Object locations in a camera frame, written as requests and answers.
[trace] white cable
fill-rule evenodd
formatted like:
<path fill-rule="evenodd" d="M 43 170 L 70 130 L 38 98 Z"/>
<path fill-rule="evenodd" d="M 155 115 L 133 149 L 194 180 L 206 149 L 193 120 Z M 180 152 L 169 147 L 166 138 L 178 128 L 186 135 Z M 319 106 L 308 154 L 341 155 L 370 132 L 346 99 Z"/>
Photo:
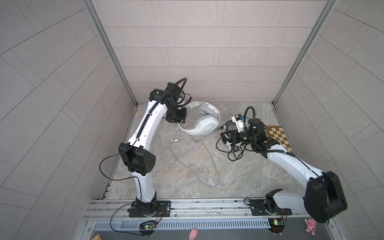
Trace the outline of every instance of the white cable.
<path fill-rule="evenodd" d="M 182 161 L 180 161 L 180 160 L 176 157 L 176 155 L 174 154 L 174 152 L 172 151 L 172 143 L 173 143 L 173 141 L 176 139 L 176 131 L 177 131 L 177 129 L 179 128 L 180 124 L 181 124 L 181 122 L 178 124 L 178 126 L 177 126 L 177 128 L 176 128 L 176 130 L 175 130 L 175 133 L 174 133 L 174 135 L 173 135 L 173 140 L 171 140 L 171 142 L 170 142 L 170 144 L 169 144 L 170 152 L 172 153 L 173 157 L 174 157 L 177 161 L 179 161 L 182 165 L 184 165 L 186 168 L 188 168 L 189 170 L 191 170 L 191 171 L 196 175 L 197 179 L 198 179 L 203 185 L 205 185 L 205 186 L 207 186 L 207 187 L 216 187 L 216 186 L 219 185 L 219 183 L 220 183 L 220 174 L 219 174 L 219 172 L 218 172 L 218 170 L 217 170 L 216 163 L 215 163 L 213 157 L 211 156 L 211 153 L 209 152 L 207 146 L 206 146 L 203 142 L 201 142 L 201 141 L 203 141 L 203 140 L 206 138 L 207 135 L 205 135 L 205 137 L 204 137 L 201 141 L 195 141 L 195 139 L 194 139 L 191 135 L 188 135 L 187 137 L 192 137 L 192 139 L 193 139 L 193 141 L 194 141 L 195 143 L 199 142 L 199 143 L 203 144 L 204 147 L 205 147 L 205 149 L 207 150 L 207 152 L 208 152 L 208 154 L 209 154 L 209 157 L 211 158 L 211 160 L 212 160 L 212 162 L 213 162 L 213 164 L 214 164 L 215 171 L 216 171 L 217 176 L 218 176 L 218 182 L 217 182 L 215 185 L 213 185 L 213 186 L 210 186 L 210 185 L 208 185 L 208 184 L 203 183 L 203 181 L 201 181 L 201 179 L 199 178 L 199 176 L 197 175 L 197 173 L 196 173 L 192 168 L 188 167 L 188 166 L 185 165 Z"/>

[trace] tiled wall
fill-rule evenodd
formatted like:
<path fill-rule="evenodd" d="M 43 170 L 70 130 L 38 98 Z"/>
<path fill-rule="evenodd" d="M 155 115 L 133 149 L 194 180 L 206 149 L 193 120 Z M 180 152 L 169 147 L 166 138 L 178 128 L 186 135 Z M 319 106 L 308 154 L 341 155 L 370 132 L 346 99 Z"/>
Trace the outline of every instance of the tiled wall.
<path fill-rule="evenodd" d="M 384 1 L 339 0 L 277 109 L 306 162 L 335 172 L 348 239 L 384 239 Z"/>
<path fill-rule="evenodd" d="M 196 101 L 272 101 L 324 3 L 93 0 L 138 102 L 183 77 Z"/>
<path fill-rule="evenodd" d="M 134 106 L 81 0 L 0 5 L 0 239 L 67 240 Z"/>

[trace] robotic arm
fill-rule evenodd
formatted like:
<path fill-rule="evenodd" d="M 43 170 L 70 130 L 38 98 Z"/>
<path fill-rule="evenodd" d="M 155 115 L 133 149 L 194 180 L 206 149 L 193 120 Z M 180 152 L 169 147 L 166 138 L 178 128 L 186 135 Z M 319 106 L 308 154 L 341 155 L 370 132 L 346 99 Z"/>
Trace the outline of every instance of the robotic arm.
<path fill-rule="evenodd" d="M 156 212 L 156 192 L 152 185 L 151 171 L 156 163 L 156 156 L 149 152 L 153 135 L 166 114 L 166 121 L 172 123 L 184 123 L 187 115 L 186 106 L 191 98 L 184 103 L 182 90 L 186 78 L 177 83 L 168 83 L 165 90 L 154 89 L 149 97 L 148 107 L 139 126 L 128 143 L 121 143 L 119 153 L 128 170 L 135 176 L 137 187 L 136 203 L 139 210 L 145 216 L 152 216 Z M 243 143 L 251 145 L 256 152 L 269 158 L 282 166 L 287 172 L 294 176 L 306 188 L 304 194 L 293 194 L 280 192 L 276 189 L 266 195 L 266 208 L 268 212 L 277 212 L 279 208 L 290 208 L 307 211 L 311 217 L 318 222 L 325 222 L 347 208 L 347 203 L 336 174 L 324 173 L 310 166 L 288 152 L 276 140 L 266 137 L 265 125 L 260 119 L 255 118 L 248 121 L 247 127 L 245 117 L 234 116 L 232 121 L 237 130 L 222 133 L 222 137 L 235 144 Z"/>

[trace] pink toy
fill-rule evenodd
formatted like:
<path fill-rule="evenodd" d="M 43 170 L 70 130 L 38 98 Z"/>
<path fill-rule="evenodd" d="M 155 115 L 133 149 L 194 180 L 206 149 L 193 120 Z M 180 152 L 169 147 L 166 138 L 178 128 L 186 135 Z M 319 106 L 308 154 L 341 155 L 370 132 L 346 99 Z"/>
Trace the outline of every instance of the pink toy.
<path fill-rule="evenodd" d="M 310 219 L 304 219 L 305 224 L 307 225 L 307 229 L 305 230 L 308 233 L 311 233 L 312 235 L 315 235 L 316 231 L 316 221 L 313 218 Z"/>
<path fill-rule="evenodd" d="M 198 232 L 199 231 L 197 230 L 197 228 L 192 229 L 189 233 L 189 240 L 194 240 L 197 237 Z"/>

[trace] metal corner post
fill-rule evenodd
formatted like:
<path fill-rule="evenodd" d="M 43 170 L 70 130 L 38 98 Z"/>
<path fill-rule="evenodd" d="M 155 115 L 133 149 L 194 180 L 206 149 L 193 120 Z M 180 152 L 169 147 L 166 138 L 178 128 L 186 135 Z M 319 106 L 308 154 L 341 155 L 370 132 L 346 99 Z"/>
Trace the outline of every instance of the metal corner post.
<path fill-rule="evenodd" d="M 87 12 L 89 13 L 89 16 L 91 17 L 93 25 L 95 26 L 96 31 L 98 32 L 98 34 L 100 36 L 101 42 L 105 46 L 108 55 L 111 57 L 113 67 L 115 68 L 117 74 L 119 75 L 124 87 L 127 89 L 129 96 L 131 97 L 134 105 L 137 106 L 136 98 L 133 95 L 131 88 L 129 87 L 127 78 L 125 77 L 124 72 L 121 69 L 119 61 L 118 61 L 118 59 L 117 59 L 117 57 L 113 51 L 112 45 L 108 40 L 107 34 L 105 33 L 103 25 L 101 24 L 100 19 L 96 13 L 96 10 L 93 6 L 92 0 L 83 0 L 83 2 L 84 2 L 85 8 L 87 9 Z"/>
<path fill-rule="evenodd" d="M 288 87 L 288 84 L 292 80 L 293 76 L 295 75 L 297 69 L 299 68 L 301 62 L 303 61 L 305 55 L 308 53 L 309 49 L 311 48 L 314 40 L 316 39 L 317 35 L 319 34 L 321 28 L 323 27 L 325 21 L 329 17 L 329 15 L 332 12 L 333 6 L 336 4 L 337 0 L 328 0 L 323 9 L 320 12 L 319 17 L 317 18 L 310 34 L 307 37 L 307 40 L 305 41 L 303 47 L 301 48 L 299 54 L 297 55 L 290 71 L 287 74 L 287 77 L 285 78 L 283 85 L 281 86 L 279 92 L 276 95 L 276 98 L 273 100 L 273 104 L 276 105 L 283 95 L 285 89 Z"/>

